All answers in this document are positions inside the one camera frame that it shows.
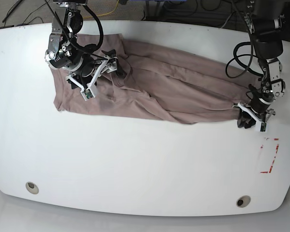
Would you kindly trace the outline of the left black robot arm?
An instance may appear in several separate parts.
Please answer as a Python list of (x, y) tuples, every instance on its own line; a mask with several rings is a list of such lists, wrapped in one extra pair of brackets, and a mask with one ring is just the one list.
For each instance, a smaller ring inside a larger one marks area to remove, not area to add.
[[(278, 57), (283, 53), (280, 36), (282, 27), (281, 14), (284, 9), (283, 0), (247, 0), (244, 20), (247, 25), (249, 42), (238, 44), (233, 50), (233, 59), (246, 72), (258, 76), (259, 87), (248, 86), (247, 95), (251, 94), (249, 103), (238, 103), (240, 109), (237, 126), (239, 128), (256, 127), (259, 132), (268, 128), (268, 119), (275, 115), (270, 105), (283, 97), (286, 84), (281, 78), (282, 64)], [(239, 60), (237, 51), (240, 47), (250, 45), (251, 58), (257, 58), (262, 73), (251, 70), (250, 65)]]

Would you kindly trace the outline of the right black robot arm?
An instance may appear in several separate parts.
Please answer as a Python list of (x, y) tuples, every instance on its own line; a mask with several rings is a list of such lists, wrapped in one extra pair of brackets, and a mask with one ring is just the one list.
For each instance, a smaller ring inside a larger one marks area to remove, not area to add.
[[(119, 65), (115, 50), (104, 52), (103, 56), (95, 52), (101, 48), (104, 33), (102, 24), (97, 15), (89, 9), (85, 0), (56, 0), (57, 8), (52, 10), (52, 32), (49, 36), (48, 49), (45, 52), (45, 61), (50, 68), (63, 69), (68, 72), (66, 81), (72, 89), (80, 89), (85, 100), (95, 98), (98, 90), (97, 79), (103, 73), (124, 74)], [(95, 19), (99, 30), (97, 44), (81, 46), (77, 42), (77, 34), (82, 29), (83, 17), (79, 6)]]

